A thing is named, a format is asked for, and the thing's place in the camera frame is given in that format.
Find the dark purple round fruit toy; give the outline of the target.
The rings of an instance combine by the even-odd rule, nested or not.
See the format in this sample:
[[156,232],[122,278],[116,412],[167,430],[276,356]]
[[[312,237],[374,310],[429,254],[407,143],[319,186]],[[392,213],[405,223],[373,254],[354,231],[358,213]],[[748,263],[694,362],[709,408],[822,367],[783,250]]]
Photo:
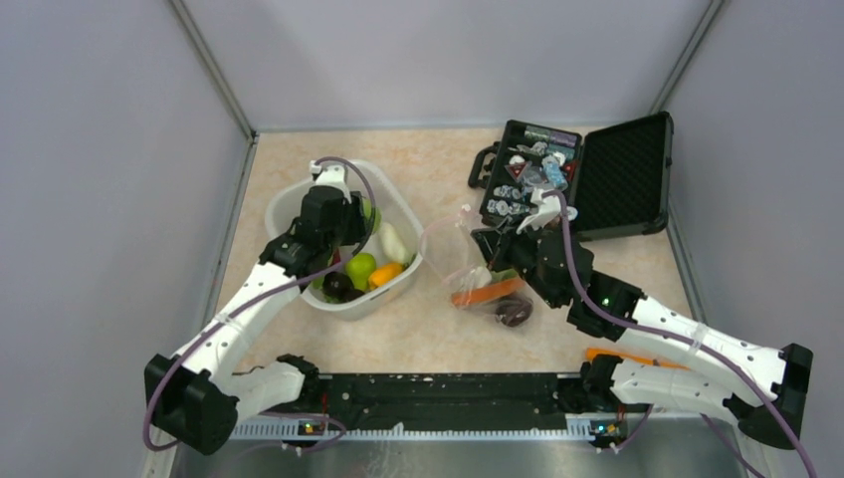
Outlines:
[[508,328],[517,328],[532,315],[533,302],[521,293],[513,293],[496,302],[495,318],[498,323]]

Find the white plastic basket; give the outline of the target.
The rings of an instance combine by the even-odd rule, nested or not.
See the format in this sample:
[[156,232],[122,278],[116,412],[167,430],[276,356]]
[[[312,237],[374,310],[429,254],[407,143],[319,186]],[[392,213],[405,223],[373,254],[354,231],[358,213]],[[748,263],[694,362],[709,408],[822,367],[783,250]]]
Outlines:
[[[365,318],[407,292],[415,281],[416,270],[422,264],[422,259],[418,256],[418,246],[423,226],[408,201],[379,166],[361,159],[355,159],[353,163],[361,170],[374,192],[381,221],[393,226],[413,257],[400,275],[355,301],[345,304],[330,303],[324,299],[320,290],[312,286],[300,295],[300,302],[308,305],[311,310],[344,321]],[[279,190],[270,199],[265,210],[264,222],[267,235],[271,239],[283,233],[294,217],[299,215],[302,199],[312,183],[309,178],[303,179]]]

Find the clear zip top bag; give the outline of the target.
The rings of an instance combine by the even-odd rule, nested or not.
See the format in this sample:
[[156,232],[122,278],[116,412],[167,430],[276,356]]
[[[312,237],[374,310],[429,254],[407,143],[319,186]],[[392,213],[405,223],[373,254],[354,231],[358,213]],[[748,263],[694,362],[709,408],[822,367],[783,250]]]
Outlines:
[[489,269],[471,237],[481,226],[478,211],[464,204],[424,229],[419,253],[438,278],[450,306],[507,328],[518,328],[533,316],[533,301],[515,271]]

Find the orange carrot toy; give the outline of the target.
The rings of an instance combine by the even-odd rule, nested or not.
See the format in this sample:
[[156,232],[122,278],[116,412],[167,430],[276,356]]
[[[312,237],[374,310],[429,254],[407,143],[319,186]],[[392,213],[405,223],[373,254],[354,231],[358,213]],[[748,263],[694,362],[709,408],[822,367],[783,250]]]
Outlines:
[[451,295],[450,301],[457,308],[484,304],[517,292],[524,285],[523,279],[514,277],[478,289],[454,293]]

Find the green cabbage toy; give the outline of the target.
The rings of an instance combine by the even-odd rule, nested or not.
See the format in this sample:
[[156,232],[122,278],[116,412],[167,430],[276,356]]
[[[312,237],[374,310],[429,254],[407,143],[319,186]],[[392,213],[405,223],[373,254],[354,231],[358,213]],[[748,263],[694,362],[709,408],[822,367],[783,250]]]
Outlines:
[[373,236],[380,228],[382,216],[380,209],[376,207],[369,198],[363,197],[361,199],[361,211],[363,215],[364,226],[366,233]]

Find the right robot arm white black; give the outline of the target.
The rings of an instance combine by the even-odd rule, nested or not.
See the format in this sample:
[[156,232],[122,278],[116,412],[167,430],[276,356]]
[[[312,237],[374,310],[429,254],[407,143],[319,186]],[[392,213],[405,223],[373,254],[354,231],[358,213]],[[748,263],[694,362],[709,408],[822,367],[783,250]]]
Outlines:
[[596,357],[583,377],[591,407],[653,404],[698,412],[764,445],[797,449],[810,349],[756,345],[685,317],[642,289],[594,271],[593,254],[559,226],[482,228],[470,236],[494,271],[513,271],[549,307],[566,307],[567,322],[579,332],[664,360],[650,365]]

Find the orange object behind right arm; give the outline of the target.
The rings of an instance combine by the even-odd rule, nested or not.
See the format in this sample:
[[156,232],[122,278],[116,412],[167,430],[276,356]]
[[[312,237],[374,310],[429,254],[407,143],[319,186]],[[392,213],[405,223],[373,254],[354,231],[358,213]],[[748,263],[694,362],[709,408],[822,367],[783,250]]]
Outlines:
[[632,360],[640,364],[645,365],[653,365],[653,366],[661,366],[667,368],[676,368],[676,369],[683,369],[688,370],[687,367],[680,365],[675,362],[659,359],[659,358],[649,358],[649,357],[640,357],[628,353],[608,350],[608,349],[601,349],[601,348],[587,348],[586,352],[584,353],[585,359],[589,362],[593,362],[599,356],[613,356],[620,359],[625,360]]

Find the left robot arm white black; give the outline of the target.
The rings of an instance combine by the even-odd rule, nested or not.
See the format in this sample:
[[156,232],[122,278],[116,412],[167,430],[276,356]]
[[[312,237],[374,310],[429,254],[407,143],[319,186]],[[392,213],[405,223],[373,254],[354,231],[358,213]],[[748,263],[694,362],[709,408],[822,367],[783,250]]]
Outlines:
[[366,244],[374,230],[372,189],[349,192],[315,185],[298,216],[270,240],[231,302],[189,343],[169,357],[154,356],[144,370],[146,411],[142,437],[151,451],[154,428],[210,455],[246,419],[286,403],[295,411],[315,406],[319,386],[307,377],[312,365],[277,359],[256,369],[236,367],[276,315],[317,277],[335,272],[331,261],[341,246]]

